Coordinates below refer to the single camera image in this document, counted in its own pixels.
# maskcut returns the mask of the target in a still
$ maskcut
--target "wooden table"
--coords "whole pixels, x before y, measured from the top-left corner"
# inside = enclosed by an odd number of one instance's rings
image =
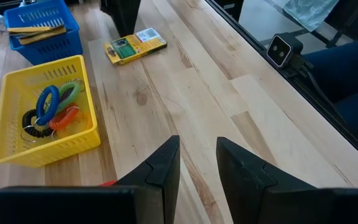
[[[181,137],[176,223],[232,223],[219,181],[225,136],[316,187],[358,187],[358,152],[203,0],[142,0],[136,30],[168,48],[124,66],[103,52],[118,38],[98,3],[73,8],[102,145],[31,169],[0,164],[7,185],[98,185]],[[0,35],[0,82],[30,66]]]

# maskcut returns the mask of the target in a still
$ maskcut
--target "floor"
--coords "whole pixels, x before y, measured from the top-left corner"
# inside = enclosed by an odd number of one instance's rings
[[[254,36],[264,46],[269,46],[274,34],[284,32],[296,32],[296,38],[303,43],[302,54],[308,54],[323,50],[326,44],[316,38],[309,32],[302,34],[305,29],[286,18],[282,12],[284,5],[289,0],[245,0],[242,5],[242,12],[239,23],[251,35]],[[316,30],[323,37],[331,40],[337,30],[327,23],[323,23]],[[343,45],[353,40],[343,35],[337,42],[337,45]]]

